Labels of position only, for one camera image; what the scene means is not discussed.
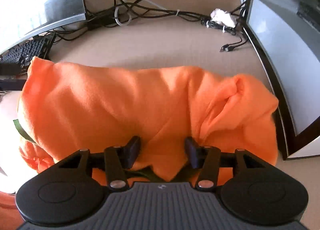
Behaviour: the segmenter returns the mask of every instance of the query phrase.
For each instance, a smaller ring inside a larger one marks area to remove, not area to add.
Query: black keyboard
[[[35,36],[0,56],[0,75],[21,75],[27,72],[34,56],[48,59],[55,33]]]

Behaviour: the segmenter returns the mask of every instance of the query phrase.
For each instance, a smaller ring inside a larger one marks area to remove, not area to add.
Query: black frame
[[[245,20],[244,29],[258,57],[261,60],[261,63],[266,71],[266,75],[268,76],[269,82],[271,84],[272,90],[275,96],[279,100],[279,106],[274,115],[278,149],[282,153],[282,157],[284,160],[307,158],[307,157],[288,158],[288,156],[300,150],[301,148],[308,145],[310,142],[312,142],[313,140],[315,140],[317,137],[320,136],[320,116],[313,123],[311,123],[306,129],[300,132],[298,135],[295,134],[290,111],[284,96],[284,92],[278,80],[278,77],[272,67],[271,61],[269,60],[266,50],[257,40],[255,34],[253,33],[253,31],[251,30],[251,28],[247,23],[250,8],[251,8],[251,1],[252,0],[247,0],[247,3],[246,3],[247,10],[244,15],[244,20]]]

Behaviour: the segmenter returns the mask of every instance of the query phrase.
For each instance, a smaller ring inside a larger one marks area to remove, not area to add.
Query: monitor screen
[[[42,32],[85,20],[84,0],[0,0],[0,54]]]

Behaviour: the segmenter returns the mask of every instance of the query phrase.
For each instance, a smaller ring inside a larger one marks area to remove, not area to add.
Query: white logo
[[[167,186],[166,185],[159,185],[158,186],[158,188],[160,188],[160,189],[164,189],[164,188],[166,188]]]

